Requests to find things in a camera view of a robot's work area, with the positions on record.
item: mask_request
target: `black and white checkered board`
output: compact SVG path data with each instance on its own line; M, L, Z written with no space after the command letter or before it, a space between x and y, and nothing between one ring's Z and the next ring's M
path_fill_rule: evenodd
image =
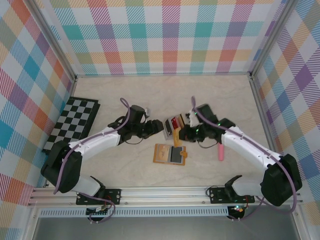
M69 143L86 138L99 107L98 100L70 97L42 151L49 154L54 143L61 140Z

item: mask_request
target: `pink cylinder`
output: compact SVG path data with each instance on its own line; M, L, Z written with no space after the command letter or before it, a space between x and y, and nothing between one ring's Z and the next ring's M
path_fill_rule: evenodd
M218 143L218 159L219 161L223 161L225 159L225 146Z

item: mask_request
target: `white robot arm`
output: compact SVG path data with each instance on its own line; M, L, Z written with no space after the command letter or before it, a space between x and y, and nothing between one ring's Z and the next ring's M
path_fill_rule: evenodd
M239 196L261 196L271 204L280 206L291 197L293 188L288 176L275 160L280 162L288 172L295 190L302 187L294 157L289 154L282 156L260 145L226 118L218 120L208 104L203 104L196 109L197 112L191 110L186 114L190 125L185 125L179 132L181 140L202 142L207 137L215 139L220 144L235 150L259 170L256 176L237 175L224 185L224 197L227 197L230 202L235 202Z
M285 167L294 182L296 191L302 187L297 162L291 155L281 156L279 153L263 147L245 135L238 126L226 118L219 121L207 104L197 107L197 110L211 123L223 126L230 131L212 127L203 122L197 112L190 111L187 117L189 116L191 123L190 125L186 124L179 132L181 140L202 142L207 137L215 139L238 152L260 170L261 174L255 177L237 175L225 184L224 193L230 202L234 202L234 199L239 196L263 196L273 205L280 206L292 196L293 192L288 178L271 158L281 162ZM101 182L94 177L80 176L82 161L103 150L122 144L132 136L146 139L164 129L162 122L159 120L146 122L146 111L142 107L133 105L130 107L129 120L125 126L113 133L104 134L116 129L121 124L120 121L124 121L124 118L125 116L120 117L109 124L103 131L97 133L97 137L90 136L71 143L63 141L55 143L41 169L41 174L54 186L58 185L57 188L61 193L75 191L87 196L104 198L105 186ZM63 169L61 169L64 157L71 149L74 150L69 155ZM61 171L62 177L60 183L57 184Z
M93 136L70 143L56 142L41 168L41 174L61 193L75 191L103 199L106 195L105 186L92 176L80 175L82 161L108 148L118 146L131 139L132 136L147 139L161 132L164 129L162 122L160 120L147 121L149 114L148 109L132 105L126 116L119 117Z

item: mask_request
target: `beige table surface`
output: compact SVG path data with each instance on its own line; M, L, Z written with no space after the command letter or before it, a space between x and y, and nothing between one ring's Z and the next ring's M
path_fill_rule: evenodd
M197 106L208 103L219 119L228 118L247 135L264 146L267 140L255 100L245 75L229 76L123 76L79 78L75 97L96 99L101 104L90 135L101 131L127 109L120 103L151 109L149 119L164 119L191 109L191 96ZM130 142L139 141L133 137ZM206 139L202 145L215 143ZM218 148L202 149L184 142L188 152L185 166L153 163L155 144L173 144L158 133L139 145L123 143L82 163L81 174L91 175L108 187L211 186L223 185L235 175L258 170L232 149L225 148L224 161Z

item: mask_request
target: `plaid wall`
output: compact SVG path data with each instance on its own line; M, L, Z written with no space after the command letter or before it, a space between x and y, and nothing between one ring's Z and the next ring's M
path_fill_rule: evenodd
M22 0L0 0L0 240L22 232L71 80Z
M270 34L271 34L271 32L273 31L273 29L274 29L274 27L276 25L276 22L278 21L279 17L281 16L281 14L282 14L282 12L283 12L283 10L285 8L285 5L286 5L287 1L288 0L281 0L281 3L279 5L277 11L276 11L275 15L273 16L273 19L272 19L267 31L265 32L265 34L263 36L263 39L262 39L262 41L260 43L260 46L259 46L258 50L256 51L256 53L254 55L253 61L252 61L251 65L250 65L250 67L249 67L249 71L248 72L252 72L253 71L253 69L254 69L254 67L256 65L256 62L257 62L257 60L258 60L258 58L260 56L260 53L264 49L264 47L265 47L265 45L266 45L266 43L267 43L267 41L268 41L268 39L270 37Z
M299 1L256 83L278 150L298 160L309 228L320 236L320 0Z
M37 2L77 73L118 75L247 72L281 1Z

